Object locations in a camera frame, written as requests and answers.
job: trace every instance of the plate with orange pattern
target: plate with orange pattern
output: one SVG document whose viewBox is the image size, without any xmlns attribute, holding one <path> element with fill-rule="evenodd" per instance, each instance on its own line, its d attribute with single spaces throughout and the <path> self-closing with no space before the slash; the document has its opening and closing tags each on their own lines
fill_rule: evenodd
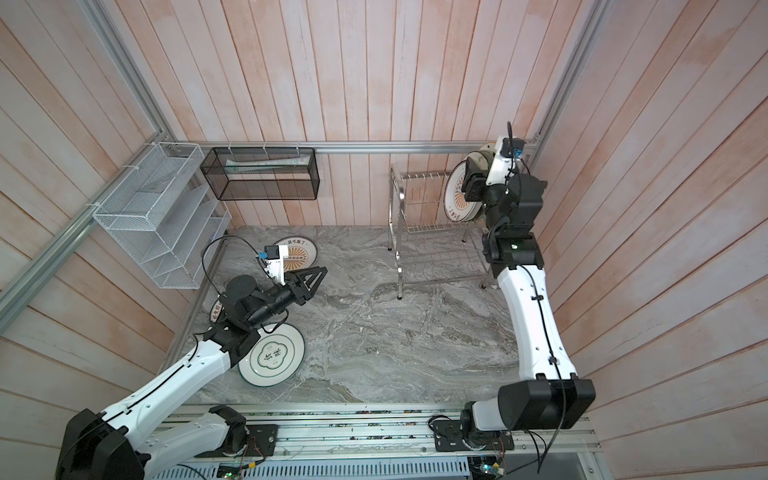
<svg viewBox="0 0 768 480">
<path fill-rule="evenodd" d="M 275 245 L 287 245 L 288 257 L 283 260 L 286 272 L 310 268 L 317 260 L 317 246 L 306 237 L 286 237 Z"/>
<path fill-rule="evenodd" d="M 466 164 L 467 161 L 463 161 L 456 165 L 445 184 L 443 207 L 445 208 L 445 215 L 451 222 L 466 222 L 474 219 L 482 206 L 482 202 L 464 200 L 462 183 L 464 182 Z"/>
</svg>

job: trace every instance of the dish rack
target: dish rack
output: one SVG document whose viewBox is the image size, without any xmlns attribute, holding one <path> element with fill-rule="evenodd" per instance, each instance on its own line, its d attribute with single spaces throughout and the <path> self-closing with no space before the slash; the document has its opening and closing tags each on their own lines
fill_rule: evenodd
<svg viewBox="0 0 768 480">
<path fill-rule="evenodd" d="M 451 172 L 401 174 L 389 169 L 389 245 L 397 265 L 397 298 L 409 286 L 481 280 L 488 266 L 482 256 L 478 219 L 451 222 L 442 212 Z"/>
<path fill-rule="evenodd" d="M 203 279 L 200 255 L 232 218 L 208 186 L 191 187 L 203 161 L 197 144 L 154 145 L 98 207 L 94 219 L 160 288 L 196 289 Z M 215 249 L 206 252 L 210 264 Z"/>
</svg>

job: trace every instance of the marble surface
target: marble surface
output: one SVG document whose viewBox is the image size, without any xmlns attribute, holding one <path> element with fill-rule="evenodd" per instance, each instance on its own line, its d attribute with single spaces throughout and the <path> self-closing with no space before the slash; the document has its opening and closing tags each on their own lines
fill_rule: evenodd
<svg viewBox="0 0 768 480">
<path fill-rule="evenodd" d="M 328 275 L 312 300 L 289 308 L 288 323 L 302 333 L 306 354 L 296 374 L 277 386 L 252 386 L 235 366 L 187 403 L 463 403 L 491 398 L 518 379 L 515 334 L 501 293 L 475 280 L 411 287 L 398 300 L 385 228 L 244 227 L 235 234 L 258 250 L 291 235 L 317 244 L 315 265 L 327 267 Z M 448 250 L 460 238 L 416 245 Z M 230 240 L 214 282 L 222 289 L 243 273 L 268 285 L 250 248 Z M 192 331 L 207 328 L 215 297 L 209 289 Z"/>
</svg>

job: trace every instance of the orange sunburst pattern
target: orange sunburst pattern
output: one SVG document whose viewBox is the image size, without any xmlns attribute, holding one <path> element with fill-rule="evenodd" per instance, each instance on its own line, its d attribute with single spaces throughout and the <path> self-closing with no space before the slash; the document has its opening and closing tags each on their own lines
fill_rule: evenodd
<svg viewBox="0 0 768 480">
<path fill-rule="evenodd" d="M 298 270 L 310 258 L 310 255 L 302 247 L 289 247 L 288 257 L 283 262 L 283 268 L 286 272 Z"/>
<path fill-rule="evenodd" d="M 458 181 L 456 181 L 456 189 L 453 192 L 453 203 L 459 210 L 466 210 L 468 206 L 467 200 L 464 199 L 464 194 L 462 193 L 463 183 L 464 175 L 462 174 L 461 177 L 458 178 Z"/>
</svg>

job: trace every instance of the oval plate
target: oval plate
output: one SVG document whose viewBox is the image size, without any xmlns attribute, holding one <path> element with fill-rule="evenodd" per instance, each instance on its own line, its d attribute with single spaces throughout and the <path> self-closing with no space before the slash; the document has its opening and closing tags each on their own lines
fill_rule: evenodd
<svg viewBox="0 0 768 480">
<path fill-rule="evenodd" d="M 286 237 L 275 245 L 287 245 L 288 257 L 283 262 L 286 272 L 310 268 L 317 260 L 317 245 L 306 237 Z"/>
<path fill-rule="evenodd" d="M 275 328 L 276 323 L 267 325 Z M 237 364 L 246 382 L 255 386 L 275 386 L 296 373 L 304 359 L 304 338 L 294 326 L 284 323 L 267 333 L 259 328 L 261 339 Z"/>
<path fill-rule="evenodd" d="M 464 200 L 462 193 L 462 183 L 464 182 L 464 173 L 467 161 L 464 160 L 456 165 L 456 168 L 448 177 L 445 184 L 445 193 L 443 194 L 443 208 L 445 215 L 451 222 L 466 222 L 477 216 L 482 206 L 481 202 L 468 202 Z"/>
</svg>

